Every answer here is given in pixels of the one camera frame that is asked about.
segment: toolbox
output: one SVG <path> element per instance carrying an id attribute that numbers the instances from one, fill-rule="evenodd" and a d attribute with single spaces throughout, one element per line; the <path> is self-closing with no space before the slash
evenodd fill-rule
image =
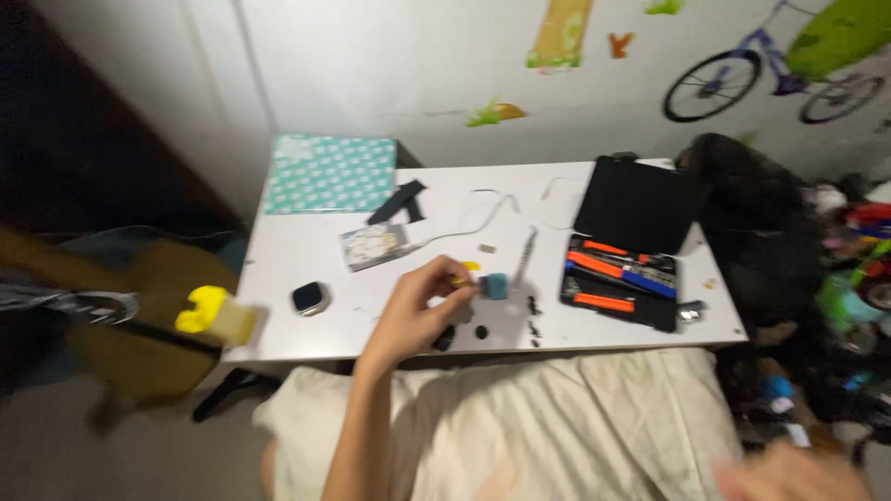
<path id="1" fill-rule="evenodd" d="M 707 195 L 701 179 L 600 157 L 569 237 L 560 301 L 676 330 L 676 254 Z"/>

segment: desk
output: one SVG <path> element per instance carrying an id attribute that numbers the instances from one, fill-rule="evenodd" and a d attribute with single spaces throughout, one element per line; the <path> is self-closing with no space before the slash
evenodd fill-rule
<path id="1" fill-rule="evenodd" d="M 457 327 L 447 353 L 651 348 L 746 341 L 699 224 L 692 226 L 677 256 L 681 277 L 678 298 L 679 302 L 704 300 L 708 310 L 703 322 L 684 325 L 679 321 L 678 331 L 668 334 L 560 304 L 562 265 L 573 232 L 554 228 L 572 226 L 592 171 L 593 162 L 399 169 L 399 184 L 416 178 L 428 188 L 418 197 L 426 219 L 405 226 L 409 243 L 479 227 L 501 195 L 470 195 L 472 189 L 513 193 L 522 214 L 504 203 L 479 233 L 442 238 L 408 256 L 355 273 L 350 273 L 344 264 L 338 236 L 363 227 L 370 214 L 267 216 L 261 212 L 241 272 L 238 299 L 261 308 L 264 319 L 250 344 L 228 351 L 224 360 L 357 357 L 399 275 L 437 254 L 447 254 L 460 261 L 477 261 L 481 274 L 500 272 L 510 277 L 517 269 L 530 225 L 537 226 L 538 236 L 520 291 L 512 292 L 507 300 L 474 299 L 474 317 L 469 324 Z M 541 200 L 549 183 L 550 194 Z M 405 211 L 391 222 L 407 222 Z M 496 247 L 496 253 L 479 251 L 481 243 Z M 331 304 L 316 316 L 298 316 L 290 293 L 313 281 L 326 284 Z M 529 314 L 528 296 L 535 297 L 542 311 L 540 316 Z M 530 320 L 542 336 L 537 339 L 539 348 L 531 342 Z M 474 333 L 478 325 L 485 325 L 489 332 L 483 340 Z"/>

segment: toolbox lid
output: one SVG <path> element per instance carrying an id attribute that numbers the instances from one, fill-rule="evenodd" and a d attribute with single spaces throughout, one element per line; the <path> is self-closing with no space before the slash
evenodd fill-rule
<path id="1" fill-rule="evenodd" d="M 676 254 L 707 194 L 708 184 L 698 177 L 602 156 L 573 229 L 623 249 Z"/>

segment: teal notebook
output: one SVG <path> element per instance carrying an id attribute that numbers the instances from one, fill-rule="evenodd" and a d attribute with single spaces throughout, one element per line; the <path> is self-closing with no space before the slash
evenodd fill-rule
<path id="1" fill-rule="evenodd" d="M 393 194 L 395 166 L 392 139 L 278 136 L 263 212 L 374 212 Z"/>

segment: white bedsheet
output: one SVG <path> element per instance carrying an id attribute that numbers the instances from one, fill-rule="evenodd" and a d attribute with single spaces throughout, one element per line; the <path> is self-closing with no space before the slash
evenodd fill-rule
<path id="1" fill-rule="evenodd" d="M 394 499 L 720 499 L 739 441 L 703 349 L 393 378 Z M 298 367 L 255 413 L 278 439 L 275 500 L 318 499 L 350 378 Z"/>

